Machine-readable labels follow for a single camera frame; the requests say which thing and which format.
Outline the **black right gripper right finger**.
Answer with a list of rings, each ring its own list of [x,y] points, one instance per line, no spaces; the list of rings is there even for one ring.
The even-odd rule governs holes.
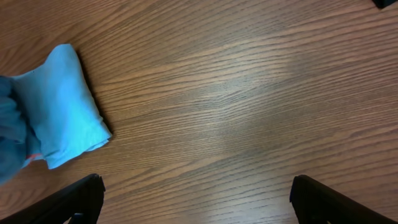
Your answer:
[[[289,200],[300,224],[397,224],[307,175],[294,177]]]

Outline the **light blue printed t-shirt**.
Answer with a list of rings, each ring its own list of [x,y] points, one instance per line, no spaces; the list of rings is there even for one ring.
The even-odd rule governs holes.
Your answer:
[[[56,46],[34,70],[1,77],[1,183],[32,161],[55,169],[111,136],[72,45]]]

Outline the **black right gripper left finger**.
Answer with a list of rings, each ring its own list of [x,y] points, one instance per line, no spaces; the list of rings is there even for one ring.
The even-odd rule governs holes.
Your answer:
[[[1,224],[96,224],[106,189],[102,177],[90,174],[41,201],[1,220]]]

